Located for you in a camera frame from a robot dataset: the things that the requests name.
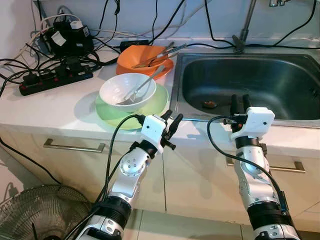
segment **green plate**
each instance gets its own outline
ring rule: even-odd
[[[118,124],[125,117],[131,114],[138,115],[161,115],[164,112],[164,109],[168,103],[169,94],[168,90],[162,85],[156,85],[156,91],[152,98],[148,101],[146,105],[135,112],[125,112],[115,109],[114,107],[106,104],[99,96],[96,97],[95,100],[95,110],[98,116],[109,125],[114,127],[118,126]],[[128,119],[124,124],[122,124],[121,129],[132,130],[132,129],[140,129],[141,124],[135,118]]]

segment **fork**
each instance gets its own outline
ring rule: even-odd
[[[124,96],[124,101],[118,102],[117,105],[130,105],[130,104],[134,104],[134,103],[138,103],[142,100],[143,96],[137,97],[137,93],[141,90],[141,88],[147,84],[153,77],[155,77],[156,75],[158,75],[159,73],[161,73],[163,70],[165,69],[164,65],[161,65],[157,68],[157,70],[154,72],[154,74],[152,74],[147,80],[145,80],[140,86],[138,86],[136,88],[136,90],[134,91],[134,93],[132,93],[128,98],[126,98],[126,96],[128,96],[128,94],[131,92],[128,92],[125,96]]]

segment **sink basin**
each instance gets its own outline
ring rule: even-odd
[[[231,96],[249,94],[254,107],[275,114],[274,125],[320,127],[320,65],[303,54],[181,53],[170,108],[174,115],[208,121],[230,115]],[[214,102],[207,108],[204,102]]]

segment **floor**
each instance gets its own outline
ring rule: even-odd
[[[41,182],[0,146],[0,205]]]
[[[301,232],[303,240],[319,240],[320,233]],[[134,210],[123,240],[253,240],[251,226]]]

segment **white bowl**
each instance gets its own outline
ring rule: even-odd
[[[149,78],[148,75],[142,73],[124,73],[116,75],[108,79],[100,88],[99,95],[101,99],[110,106],[123,111],[135,112],[142,108],[148,100],[155,94],[157,84],[154,79],[151,79],[144,85],[136,94],[136,98],[142,96],[142,100],[129,105],[117,105],[124,100],[124,96],[134,90]]]

